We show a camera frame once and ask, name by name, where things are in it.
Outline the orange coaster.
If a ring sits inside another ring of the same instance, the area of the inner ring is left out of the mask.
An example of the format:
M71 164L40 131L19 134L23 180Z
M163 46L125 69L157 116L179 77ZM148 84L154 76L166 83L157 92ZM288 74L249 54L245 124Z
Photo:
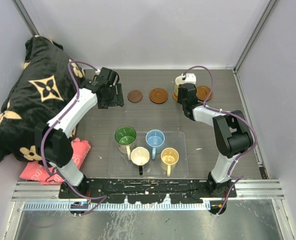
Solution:
M178 101L178 96L175 93L173 93L172 96L173 96L174 100L177 102Z

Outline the light brown ringed coaster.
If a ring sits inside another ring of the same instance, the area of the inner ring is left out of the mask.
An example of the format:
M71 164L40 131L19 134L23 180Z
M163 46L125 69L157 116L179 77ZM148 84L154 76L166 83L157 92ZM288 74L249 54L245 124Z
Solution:
M196 96L200 101L204 101L208 94L210 93L211 88L205 86L205 85L200 85L196 88Z

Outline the olive green white mug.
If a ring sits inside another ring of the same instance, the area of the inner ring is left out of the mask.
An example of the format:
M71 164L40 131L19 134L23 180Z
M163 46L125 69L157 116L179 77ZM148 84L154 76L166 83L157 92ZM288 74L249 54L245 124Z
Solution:
M184 84L184 82L182 81L182 76L178 76L175 81L174 81L175 85L174 85L174 93L178 96L178 89L179 86Z

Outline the dark brown coaster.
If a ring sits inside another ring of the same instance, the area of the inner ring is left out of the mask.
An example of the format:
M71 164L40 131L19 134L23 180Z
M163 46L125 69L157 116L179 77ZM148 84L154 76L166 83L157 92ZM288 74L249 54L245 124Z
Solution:
M142 100L143 94L139 90L132 90L128 93L127 99L132 103L138 103Z

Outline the brown ringed wooden coaster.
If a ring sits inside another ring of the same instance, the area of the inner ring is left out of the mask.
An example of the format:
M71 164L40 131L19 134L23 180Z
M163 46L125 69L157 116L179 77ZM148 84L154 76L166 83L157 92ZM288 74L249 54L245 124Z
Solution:
M168 92L163 88L155 88L150 92L149 98L155 104L163 104L168 100Z

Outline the blue mug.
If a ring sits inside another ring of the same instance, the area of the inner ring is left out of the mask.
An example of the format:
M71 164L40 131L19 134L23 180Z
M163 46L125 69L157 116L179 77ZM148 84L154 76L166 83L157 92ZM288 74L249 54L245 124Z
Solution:
M160 154L165 147L165 135L158 129L150 130L145 137L146 146L151 153L151 158L155 160L156 155Z

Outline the yellow mug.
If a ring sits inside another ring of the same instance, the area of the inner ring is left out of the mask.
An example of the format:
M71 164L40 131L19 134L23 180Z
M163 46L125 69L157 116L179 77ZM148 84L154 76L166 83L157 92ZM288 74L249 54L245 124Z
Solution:
M161 152L161 168L166 171L168 177L171 176L173 169L179 161L179 157L178 151L172 147L167 147Z

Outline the white mug black handle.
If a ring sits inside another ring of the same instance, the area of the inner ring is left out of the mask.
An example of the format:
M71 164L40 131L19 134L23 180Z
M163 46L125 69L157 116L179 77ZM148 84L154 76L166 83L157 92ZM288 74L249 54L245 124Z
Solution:
M144 147L136 147L131 152L131 161L133 164L138 166L139 175L143 175L143 166L147 164L150 160L150 153Z

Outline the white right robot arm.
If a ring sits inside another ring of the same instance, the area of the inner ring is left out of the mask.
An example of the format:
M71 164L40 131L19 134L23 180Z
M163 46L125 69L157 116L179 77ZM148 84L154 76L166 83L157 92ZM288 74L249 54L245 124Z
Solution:
M227 112L203 105L196 92L194 84L181 84L177 102L182 105L187 118L213 127L219 155L215 167L208 174L206 188L211 196L218 197L230 187L237 157L254 145L251 125L240 110Z

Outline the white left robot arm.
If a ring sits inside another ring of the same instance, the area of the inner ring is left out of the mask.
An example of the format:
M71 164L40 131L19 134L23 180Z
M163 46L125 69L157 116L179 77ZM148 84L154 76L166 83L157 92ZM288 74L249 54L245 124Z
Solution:
M116 71L103 67L94 79L86 79L77 86L71 101L47 123L35 127L35 145L45 166L55 167L71 185L70 193L83 198L88 192L85 175L73 161L70 135L80 120L93 107L108 109L124 105L122 85Z

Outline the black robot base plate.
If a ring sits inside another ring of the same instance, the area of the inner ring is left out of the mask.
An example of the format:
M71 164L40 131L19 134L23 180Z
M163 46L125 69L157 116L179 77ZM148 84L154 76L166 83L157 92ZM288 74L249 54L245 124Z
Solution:
M201 179L89 178L86 187L86 195L106 195L105 202L112 204L122 204L124 200L131 204L161 203L167 196L172 204L202 203L205 198L222 199L228 193L230 198L237 197L234 188L228 191L229 186L211 192L206 181Z

